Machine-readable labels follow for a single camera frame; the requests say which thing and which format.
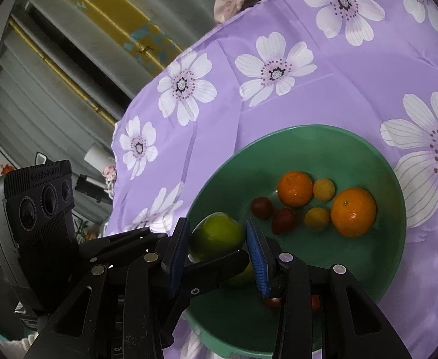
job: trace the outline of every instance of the bowl rim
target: bowl rim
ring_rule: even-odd
[[[186,217],[189,218],[189,215],[191,213],[191,210],[193,209],[193,207],[196,205],[200,195],[202,194],[202,192],[204,191],[204,189],[209,185],[209,183],[211,182],[212,178],[214,178],[216,176],[217,173],[219,173],[223,167],[225,167],[230,161],[232,161],[237,155],[239,155],[242,151],[246,150],[248,147],[252,146],[253,144],[260,142],[261,140],[267,139],[268,137],[272,136],[272,135],[276,135],[278,133],[282,133],[288,130],[295,130],[295,129],[304,129],[304,128],[309,128],[309,127],[320,127],[320,128],[324,128],[324,129],[328,129],[328,130],[332,130],[334,132],[337,133],[343,133],[359,142],[361,142],[362,144],[364,144],[371,152],[373,152],[375,154],[375,156],[378,157],[378,159],[382,162],[382,164],[384,164],[384,166],[387,168],[387,170],[390,172],[392,176],[392,180],[394,183],[394,186],[397,188],[397,190],[400,191],[400,198],[398,203],[400,204],[400,211],[402,211],[402,218],[401,218],[401,223],[399,224],[399,228],[403,228],[404,230],[400,231],[400,237],[399,237],[399,241],[397,242],[397,248],[395,250],[395,257],[392,260],[392,269],[390,269],[391,271],[393,271],[393,274],[390,274],[390,278],[387,280],[386,285],[383,285],[384,289],[382,289],[380,291],[380,294],[377,296],[377,298],[374,299],[374,301],[376,303],[378,303],[383,296],[385,295],[385,293],[387,292],[387,290],[389,289],[390,285],[392,284],[393,279],[396,276],[396,273],[398,271],[398,268],[400,266],[400,262],[402,260],[402,256],[403,256],[403,251],[405,248],[405,238],[406,238],[406,207],[405,207],[405,199],[403,197],[403,191],[402,191],[402,187],[400,186],[400,183],[398,182],[398,178],[395,175],[395,172],[392,168],[392,166],[390,165],[390,163],[385,159],[385,157],[383,156],[383,154],[374,146],[372,145],[368,140],[366,140],[365,138],[357,135],[356,133],[353,133],[349,130],[343,129],[343,128],[339,128],[339,127],[334,127],[332,125],[326,125],[326,124],[308,124],[308,125],[296,125],[296,126],[292,126],[292,127],[288,127],[288,128],[283,128],[281,130],[277,130],[275,132],[269,133],[267,135],[264,135],[263,137],[260,137],[259,139],[254,140],[253,142],[247,144],[245,147],[243,147],[241,150],[237,151],[236,153],[234,153],[229,159],[227,159],[227,161],[225,161],[207,180],[207,182],[204,184],[204,186],[201,188],[201,190],[199,191],[199,193],[197,193],[196,198],[194,198],[194,201],[191,204],[191,207],[189,207],[189,210],[187,212]],[[202,324],[200,322],[197,321],[197,319],[191,314],[191,312],[189,310],[186,309],[186,318],[191,326],[191,329],[197,329],[200,330],[200,334],[199,334],[199,339],[200,341],[207,347],[209,348],[211,351],[213,351],[214,353],[215,350],[218,350],[216,345],[220,345],[220,346],[227,346],[227,349],[223,349],[220,351],[224,351],[226,354],[226,356],[221,355],[224,358],[227,358],[230,356],[230,354],[228,355],[227,352],[230,352],[231,354],[233,353],[237,353],[240,355],[246,355],[249,357],[253,357],[253,358],[261,358],[261,359],[269,359],[272,357],[272,353],[265,353],[265,352],[259,352],[259,351],[252,351],[252,350],[245,350],[245,349],[240,349],[236,346],[232,346],[229,343],[223,341],[222,339],[219,339],[216,336],[213,336],[212,334],[210,334],[206,329],[203,328]]]

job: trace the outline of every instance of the white cylinder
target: white cylinder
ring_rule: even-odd
[[[114,166],[114,159],[111,158],[110,153],[104,150],[100,145],[93,144],[93,147],[89,149],[84,160],[93,166],[101,174],[103,170],[109,166]]]

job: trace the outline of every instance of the green fruit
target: green fruit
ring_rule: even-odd
[[[194,260],[213,258],[242,248],[246,229],[226,213],[212,213],[191,234],[189,251]]]
[[[240,287],[248,285],[255,281],[254,269],[252,268],[252,262],[249,262],[244,271],[234,277],[225,281],[226,284],[233,287]]]

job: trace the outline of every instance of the yellow stripe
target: yellow stripe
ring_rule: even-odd
[[[119,46],[133,58],[139,59],[145,69],[156,76],[172,62],[182,50],[163,31],[153,24],[129,0],[69,0],[89,17]],[[131,36],[142,30],[145,36],[135,39]]]
[[[33,42],[26,32],[10,18],[8,21],[10,27],[20,36],[21,39],[36,53],[41,59],[54,71],[64,82],[68,85],[86,104],[88,104],[99,116],[111,125],[116,123],[116,119],[111,116],[103,107],[94,101],[88,93],[86,93],[75,81],[73,81],[62,69],[55,64],[50,57],[48,57],[43,50],[41,50],[36,43]]]

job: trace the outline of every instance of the floral tablecloth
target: floral tablecloth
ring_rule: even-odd
[[[145,87],[117,124],[117,183],[106,235],[136,226],[170,233],[230,156],[303,124],[361,135],[395,168],[407,243],[380,307],[413,357],[428,358],[438,344],[438,9],[432,0],[265,0],[214,29]],[[214,356],[199,333],[181,320],[166,358]]]

